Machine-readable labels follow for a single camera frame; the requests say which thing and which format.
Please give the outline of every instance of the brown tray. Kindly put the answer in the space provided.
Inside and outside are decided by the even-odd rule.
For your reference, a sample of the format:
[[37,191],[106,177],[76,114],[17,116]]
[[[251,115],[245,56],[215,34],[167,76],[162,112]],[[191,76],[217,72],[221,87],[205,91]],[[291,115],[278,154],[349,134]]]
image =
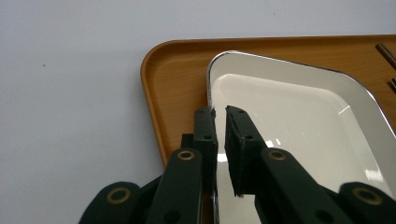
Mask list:
[[158,145],[166,164],[181,135],[193,132],[193,112],[207,105],[206,70],[225,50],[241,50],[296,63],[337,70],[356,78],[375,97],[396,127],[396,71],[376,50],[384,43],[396,51],[396,35],[178,40],[152,49],[141,78]]

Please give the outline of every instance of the chopsticks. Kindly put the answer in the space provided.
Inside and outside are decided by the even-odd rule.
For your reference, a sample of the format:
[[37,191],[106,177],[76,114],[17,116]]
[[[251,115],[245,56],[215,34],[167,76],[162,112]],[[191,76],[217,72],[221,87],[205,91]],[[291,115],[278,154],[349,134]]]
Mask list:
[[[375,48],[378,49],[382,56],[384,56],[384,58],[396,70],[396,58],[392,52],[390,52],[390,50],[384,44],[377,44],[375,45]],[[390,83],[392,84],[393,89],[396,90],[396,79],[394,77],[390,80]]]

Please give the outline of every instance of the white ceramic dish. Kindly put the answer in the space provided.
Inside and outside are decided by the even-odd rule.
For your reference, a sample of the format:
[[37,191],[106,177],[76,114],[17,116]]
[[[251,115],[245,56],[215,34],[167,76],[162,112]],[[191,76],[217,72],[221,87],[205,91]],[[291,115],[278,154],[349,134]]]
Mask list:
[[217,112],[221,223],[260,223],[254,197],[233,196],[223,145],[227,105],[246,110],[268,147],[291,152],[320,185],[338,192],[359,181],[396,195],[395,134],[373,95],[352,77],[227,51],[209,65],[208,101]]

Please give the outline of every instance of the white table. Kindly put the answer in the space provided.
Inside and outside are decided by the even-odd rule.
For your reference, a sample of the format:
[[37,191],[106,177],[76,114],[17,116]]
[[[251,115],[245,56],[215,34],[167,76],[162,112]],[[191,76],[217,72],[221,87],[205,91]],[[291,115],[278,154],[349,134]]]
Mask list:
[[0,223],[78,223],[163,172],[139,68],[172,39],[396,34],[396,1],[0,2]]

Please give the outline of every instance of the rectangular plate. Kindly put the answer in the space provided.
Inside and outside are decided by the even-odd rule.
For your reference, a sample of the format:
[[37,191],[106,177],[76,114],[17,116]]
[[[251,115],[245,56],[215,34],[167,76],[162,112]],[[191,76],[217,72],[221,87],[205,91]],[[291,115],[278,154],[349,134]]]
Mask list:
[[[163,163],[179,148],[181,134],[193,132],[193,112],[207,105],[206,72],[226,50],[241,50],[285,61],[343,71],[361,82],[396,126],[396,94],[389,86],[395,71],[375,49],[396,51],[396,35],[275,37],[178,40],[152,49],[141,66],[143,88]],[[394,158],[378,158],[393,162]]]
[[[221,222],[258,221],[253,197],[233,197],[223,159],[227,105],[246,110],[267,146],[291,152],[320,185],[338,192],[344,183],[362,182],[392,196],[384,170],[396,190],[395,166],[381,161],[380,170],[374,157],[396,158],[396,137],[373,95],[352,77],[236,51],[218,55],[208,74],[209,104],[217,112]],[[253,212],[230,216],[235,207]]]

